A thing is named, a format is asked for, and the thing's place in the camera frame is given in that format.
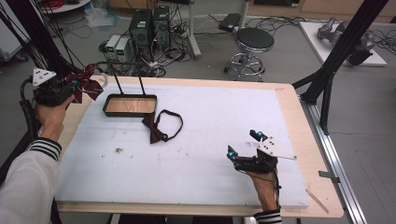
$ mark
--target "plastic bag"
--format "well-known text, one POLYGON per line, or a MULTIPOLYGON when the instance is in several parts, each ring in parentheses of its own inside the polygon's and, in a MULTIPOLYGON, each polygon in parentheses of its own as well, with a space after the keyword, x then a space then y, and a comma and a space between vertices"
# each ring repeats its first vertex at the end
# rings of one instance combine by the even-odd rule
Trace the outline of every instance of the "plastic bag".
POLYGON ((113 26, 114 17, 109 16, 103 8, 89 8, 85 10, 87 25, 91 28, 99 26, 113 26))

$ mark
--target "striped cuff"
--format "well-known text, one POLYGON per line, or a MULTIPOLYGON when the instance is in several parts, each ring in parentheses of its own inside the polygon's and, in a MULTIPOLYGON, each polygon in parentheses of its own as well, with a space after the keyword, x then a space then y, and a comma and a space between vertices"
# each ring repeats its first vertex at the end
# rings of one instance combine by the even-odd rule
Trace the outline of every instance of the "striped cuff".
POLYGON ((268 212, 260 212, 254 214, 258 223, 282 223, 282 217, 280 216, 280 210, 272 210, 268 212))
POLYGON ((61 150, 59 143, 44 137, 39 137, 29 148, 29 151, 42 152, 56 161, 59 160, 61 150))

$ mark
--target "concrete floor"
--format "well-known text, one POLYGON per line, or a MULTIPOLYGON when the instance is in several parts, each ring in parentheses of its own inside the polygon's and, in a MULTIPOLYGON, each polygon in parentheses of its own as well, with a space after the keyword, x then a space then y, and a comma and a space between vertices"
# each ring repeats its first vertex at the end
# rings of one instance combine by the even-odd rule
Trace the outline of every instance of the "concrete floor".
MULTIPOLYGON (((82 11, 59 15, 61 22, 77 21, 82 11)), ((197 24, 212 20, 202 17, 197 24)), ((105 58, 98 46, 111 34, 122 34, 129 20, 118 19, 113 27, 92 28, 85 21, 71 26, 73 34, 64 38, 83 64, 101 62, 105 58)), ((205 32, 219 32, 214 22, 205 25, 205 32)), ((396 29, 395 25, 376 24, 384 32, 396 29)), ((233 35, 197 35, 202 51, 198 61, 173 63, 166 66, 166 77, 234 80, 236 73, 225 74, 227 60, 238 50, 233 35)), ((266 73, 265 82, 293 83, 316 72, 321 63, 296 27, 280 28, 275 35, 274 48, 260 55, 266 73)), ((59 39, 54 40, 60 46, 59 39)), ((333 81, 332 102, 329 114, 329 132, 346 170, 351 186, 368 223, 392 223, 396 220, 396 56, 375 47, 388 63, 385 67, 342 66, 333 81)), ((0 164, 18 144, 26 132, 26 125, 18 101, 19 87, 32 74, 33 63, 13 60, 0 67, 0 164)), ((241 81, 257 81, 256 77, 243 77, 241 81)), ((303 93, 306 87, 297 90, 303 93)), ((31 97, 32 89, 26 90, 31 97)), ((108 214, 61 214, 64 223, 106 223, 108 214)), ((171 223, 189 223, 189 217, 171 217, 171 223)), ((284 223, 296 223, 285 217, 284 223)), ((337 219, 303 218, 302 223, 351 223, 347 214, 337 219)))

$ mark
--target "person's right hand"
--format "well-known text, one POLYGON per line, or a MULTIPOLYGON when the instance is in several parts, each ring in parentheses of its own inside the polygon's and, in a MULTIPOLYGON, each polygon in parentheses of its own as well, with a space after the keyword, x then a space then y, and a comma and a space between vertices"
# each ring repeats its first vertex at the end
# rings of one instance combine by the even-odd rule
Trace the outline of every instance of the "person's right hand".
POLYGON ((40 137, 45 137, 55 142, 59 140, 59 137, 64 130, 64 116, 66 115, 66 108, 74 98, 75 96, 71 95, 61 105, 54 107, 46 105, 37 106, 37 118, 43 125, 40 137))
POLYGON ((276 186, 272 174, 257 174, 252 172, 247 172, 247 174, 253 180, 254 188, 256 189, 260 203, 262 204, 262 211, 266 212, 276 210, 276 186))

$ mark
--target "stool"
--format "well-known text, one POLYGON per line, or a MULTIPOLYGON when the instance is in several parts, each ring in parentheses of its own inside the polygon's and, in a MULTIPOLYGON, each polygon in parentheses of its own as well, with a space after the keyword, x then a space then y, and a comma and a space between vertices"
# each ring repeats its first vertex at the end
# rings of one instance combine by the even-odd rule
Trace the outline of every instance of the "stool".
POLYGON ((238 73, 237 81, 241 75, 258 76, 262 82, 262 74, 265 68, 262 60, 254 56, 253 53, 264 53, 274 45, 274 38, 259 28, 243 28, 236 32, 236 44, 241 47, 243 53, 235 54, 224 67, 224 72, 231 69, 238 73))

